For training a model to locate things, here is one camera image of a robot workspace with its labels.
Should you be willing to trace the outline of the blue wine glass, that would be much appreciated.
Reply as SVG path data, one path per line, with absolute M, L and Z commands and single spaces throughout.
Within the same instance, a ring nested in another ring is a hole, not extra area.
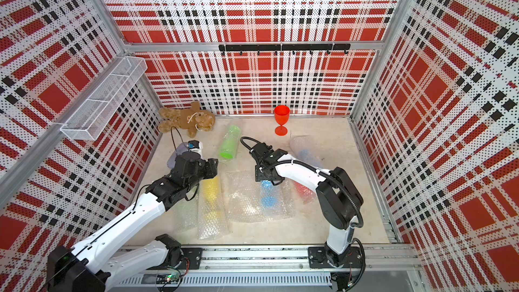
M 265 208 L 274 208 L 277 205 L 278 197 L 276 187 L 270 181 L 261 182 L 261 202 Z

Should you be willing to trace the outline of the clear bubble wrap sheet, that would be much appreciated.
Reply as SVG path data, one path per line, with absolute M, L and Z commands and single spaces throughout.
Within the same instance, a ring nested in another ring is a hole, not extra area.
M 278 202 L 265 208 L 261 202 L 261 183 L 247 171 L 230 172 L 223 182 L 227 218 L 236 223 L 264 223 L 295 216 L 292 190 L 287 182 L 275 186 Z

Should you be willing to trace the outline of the red wine glass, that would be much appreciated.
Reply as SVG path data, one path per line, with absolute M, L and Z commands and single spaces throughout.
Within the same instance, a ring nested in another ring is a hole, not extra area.
M 276 108 L 274 108 L 274 118 L 278 124 L 278 127 L 275 128 L 274 132 L 278 136 L 285 136 L 288 133 L 285 124 L 289 120 L 290 112 L 291 111 L 289 107 L 287 107 L 286 105 L 279 105 Z

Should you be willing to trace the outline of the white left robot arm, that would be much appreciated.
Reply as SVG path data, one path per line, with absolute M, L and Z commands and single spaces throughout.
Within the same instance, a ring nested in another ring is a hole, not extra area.
M 109 291 L 142 270 L 180 262 L 181 245 L 163 234 L 147 245 L 116 252 L 151 221 L 186 199 L 187 193 L 218 174 L 218 160 L 194 151 L 178 155 L 166 176 L 147 185 L 134 204 L 71 248 L 58 246 L 48 256 L 45 291 Z

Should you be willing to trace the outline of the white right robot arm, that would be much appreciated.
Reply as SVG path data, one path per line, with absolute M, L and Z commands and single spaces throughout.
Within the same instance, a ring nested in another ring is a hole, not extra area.
M 241 143 L 255 161 L 255 180 L 268 181 L 280 185 L 290 179 L 313 191 L 319 201 L 321 212 L 329 223 L 328 237 L 324 244 L 325 261 L 330 266 L 340 268 L 347 258 L 354 255 L 354 231 L 364 226 L 361 207 L 364 199 L 350 176 L 340 167 L 327 170 L 307 164 L 285 150 L 274 150 L 272 146 L 245 143 L 249 137 L 242 137 Z

